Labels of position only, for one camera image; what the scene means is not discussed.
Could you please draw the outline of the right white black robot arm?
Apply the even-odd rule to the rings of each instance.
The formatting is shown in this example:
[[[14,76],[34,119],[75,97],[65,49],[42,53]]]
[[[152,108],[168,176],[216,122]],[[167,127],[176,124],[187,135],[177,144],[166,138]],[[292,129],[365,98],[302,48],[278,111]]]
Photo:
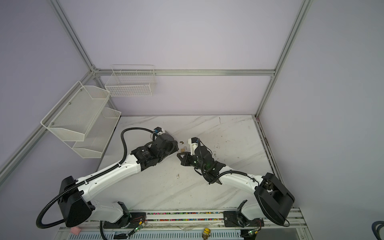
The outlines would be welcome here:
[[[294,205],[295,197],[276,175],[266,173],[263,176],[256,176],[234,170],[214,160],[209,150],[195,149],[194,153],[178,153],[177,157],[182,166],[193,167],[208,184],[228,185],[256,198],[256,204],[245,206],[247,201],[240,204],[238,208],[240,226],[244,226],[245,221],[262,217],[278,226],[289,226],[287,217]]]

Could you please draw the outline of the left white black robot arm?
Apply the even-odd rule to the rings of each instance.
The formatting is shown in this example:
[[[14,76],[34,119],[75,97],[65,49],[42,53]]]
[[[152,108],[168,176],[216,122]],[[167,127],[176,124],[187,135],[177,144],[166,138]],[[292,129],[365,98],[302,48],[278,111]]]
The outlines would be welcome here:
[[[85,181],[59,199],[65,225],[76,227],[85,221],[104,221],[118,227],[127,226],[131,220],[131,213],[121,201],[107,204],[93,202],[92,199],[105,189],[123,179],[155,166],[169,155],[177,152],[178,142],[169,134],[163,133],[153,142],[147,143],[131,151],[117,168],[94,180],[88,180],[109,168],[104,168],[92,175],[75,180],[68,177],[62,181],[60,192],[64,192],[75,184]]]

